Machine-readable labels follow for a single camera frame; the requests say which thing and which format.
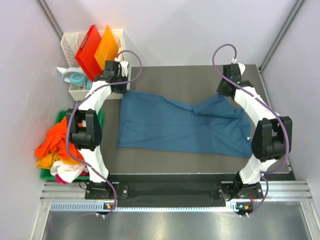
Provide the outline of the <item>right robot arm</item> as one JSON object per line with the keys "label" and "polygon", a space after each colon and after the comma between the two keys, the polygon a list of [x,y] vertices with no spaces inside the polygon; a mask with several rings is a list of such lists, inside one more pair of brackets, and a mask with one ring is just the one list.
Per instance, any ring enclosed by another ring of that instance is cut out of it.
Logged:
{"label": "right robot arm", "polygon": [[236,174],[233,192],[245,198],[252,186],[261,179],[261,174],[286,154],[291,148],[293,122],[288,116],[272,113],[249,81],[242,81],[245,66],[231,63],[223,66],[223,78],[217,92],[231,97],[252,120],[255,131],[251,140],[252,156],[245,167]]}

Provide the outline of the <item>blue t-shirt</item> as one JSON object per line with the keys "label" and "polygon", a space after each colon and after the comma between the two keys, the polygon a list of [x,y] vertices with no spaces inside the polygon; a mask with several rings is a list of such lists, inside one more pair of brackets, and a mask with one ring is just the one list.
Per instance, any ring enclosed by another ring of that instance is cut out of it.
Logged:
{"label": "blue t-shirt", "polygon": [[130,90],[121,101],[117,146],[249,158],[251,129],[245,111],[218,93],[191,104]]}

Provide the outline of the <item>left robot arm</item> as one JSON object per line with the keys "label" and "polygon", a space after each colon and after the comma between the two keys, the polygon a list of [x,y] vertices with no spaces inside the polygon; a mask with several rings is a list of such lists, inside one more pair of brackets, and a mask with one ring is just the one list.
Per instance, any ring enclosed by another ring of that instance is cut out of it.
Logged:
{"label": "left robot arm", "polygon": [[92,87],[80,102],[78,108],[67,110],[67,141],[74,145],[82,157],[76,157],[71,153],[66,144],[67,152],[71,158],[85,164],[89,171],[89,180],[98,183],[96,192],[102,198],[109,198],[114,191],[111,183],[107,182],[108,169],[103,163],[100,150],[102,141],[102,127],[98,119],[104,101],[116,92],[119,87],[120,93],[127,91],[129,63],[120,61],[106,61],[105,69],[99,74]]}

